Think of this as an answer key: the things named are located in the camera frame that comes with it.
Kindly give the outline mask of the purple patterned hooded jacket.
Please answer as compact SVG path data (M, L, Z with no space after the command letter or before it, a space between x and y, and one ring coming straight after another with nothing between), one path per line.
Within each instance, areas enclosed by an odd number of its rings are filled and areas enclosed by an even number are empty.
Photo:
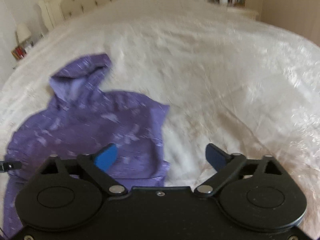
M7 160L22 163L9 173L4 197L4 231L13 236L22 223L15 198L52 154L74 159L113 143L117 159L109 176L130 189L164 186L169 164L164 160L162 125L169 106L148 96L121 90L103 92L99 85L111 67L106 54L70 62L50 79L54 92L47 108L29 117L7 145Z

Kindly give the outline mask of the white embroidered bedspread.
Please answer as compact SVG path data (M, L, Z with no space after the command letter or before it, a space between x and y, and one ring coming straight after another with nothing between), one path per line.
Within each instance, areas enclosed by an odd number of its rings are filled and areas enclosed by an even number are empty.
M194 0L118 0L56 27L1 91L1 155L44 109L50 77L88 54L112 66L100 88L170 106L163 127L167 184L213 174L212 142L249 158L274 155L304 191L302 230L319 235L319 47L298 35Z

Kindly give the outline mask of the white right nightstand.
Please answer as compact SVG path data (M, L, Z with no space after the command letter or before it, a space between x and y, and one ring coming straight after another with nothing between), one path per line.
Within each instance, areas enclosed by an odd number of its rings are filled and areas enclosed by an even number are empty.
M237 7L227 7L227 12L241 15L243 17L249 18L251 20L256 20L259 16L259 13L255 10L247 8L237 8Z

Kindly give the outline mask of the framed photo right nightstand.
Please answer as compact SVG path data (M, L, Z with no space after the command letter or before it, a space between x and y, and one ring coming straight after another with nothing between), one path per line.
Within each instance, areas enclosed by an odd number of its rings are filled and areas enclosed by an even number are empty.
M228 0L230 7L245 7L246 0Z

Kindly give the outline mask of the red picture frame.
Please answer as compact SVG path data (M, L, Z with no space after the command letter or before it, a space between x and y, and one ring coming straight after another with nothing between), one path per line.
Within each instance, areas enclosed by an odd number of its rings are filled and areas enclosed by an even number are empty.
M12 51L11 51L12 56L16 61L20 61L26 56L26 51L22 46L16 46Z

